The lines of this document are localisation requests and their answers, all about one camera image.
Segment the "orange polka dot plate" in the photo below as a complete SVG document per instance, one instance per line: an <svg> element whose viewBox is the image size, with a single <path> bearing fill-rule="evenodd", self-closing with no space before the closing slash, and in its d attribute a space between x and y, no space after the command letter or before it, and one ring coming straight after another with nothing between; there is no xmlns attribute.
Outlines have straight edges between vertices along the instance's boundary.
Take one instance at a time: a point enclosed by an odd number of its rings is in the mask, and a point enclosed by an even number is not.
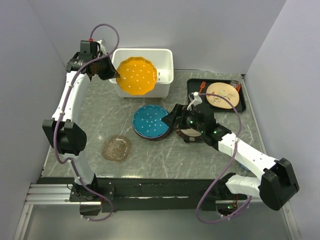
<svg viewBox="0 0 320 240"><path fill-rule="evenodd" d="M158 81L156 67L144 57L129 57L116 70L119 73L116 83L131 96L143 96L151 92Z"/></svg>

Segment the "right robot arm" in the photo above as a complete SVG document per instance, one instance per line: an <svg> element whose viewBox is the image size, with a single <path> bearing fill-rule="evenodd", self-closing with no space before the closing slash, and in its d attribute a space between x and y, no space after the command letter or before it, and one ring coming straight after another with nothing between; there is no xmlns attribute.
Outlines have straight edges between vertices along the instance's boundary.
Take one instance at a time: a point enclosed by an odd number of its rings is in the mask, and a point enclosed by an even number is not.
<svg viewBox="0 0 320 240"><path fill-rule="evenodd" d="M197 131L208 146L233 157L254 174L254 177L227 174L218 181L218 192L222 198L230 199L235 194L252 196L278 211L300 190L289 160L275 159L239 139L231 130L216 122L214 113L207 105L202 103L189 107L176 104L161 120L169 127L177 125L181 130Z"/></svg>

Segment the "blue polka dot plate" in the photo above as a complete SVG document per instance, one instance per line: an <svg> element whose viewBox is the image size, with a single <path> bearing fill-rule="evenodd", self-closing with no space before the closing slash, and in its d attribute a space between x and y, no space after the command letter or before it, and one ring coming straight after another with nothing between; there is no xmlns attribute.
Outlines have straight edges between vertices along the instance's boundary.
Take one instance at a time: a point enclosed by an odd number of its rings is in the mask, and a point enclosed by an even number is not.
<svg viewBox="0 0 320 240"><path fill-rule="evenodd" d="M156 139L169 131L169 127L162 121L169 112L159 105L145 105L140 107L132 117L132 127L141 137Z"/></svg>

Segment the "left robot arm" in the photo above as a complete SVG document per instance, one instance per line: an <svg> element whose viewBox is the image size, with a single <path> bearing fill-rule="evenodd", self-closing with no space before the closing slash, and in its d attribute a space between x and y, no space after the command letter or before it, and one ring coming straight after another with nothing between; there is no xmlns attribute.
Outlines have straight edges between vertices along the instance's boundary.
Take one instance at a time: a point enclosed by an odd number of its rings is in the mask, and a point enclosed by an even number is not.
<svg viewBox="0 0 320 240"><path fill-rule="evenodd" d="M69 164L73 172L73 191L95 200L100 193L97 177L85 154L87 135L78 125L81 104L94 76L109 80L119 76L101 40L82 40L80 50L66 65L66 80L58 107L42 129L61 165Z"/></svg>

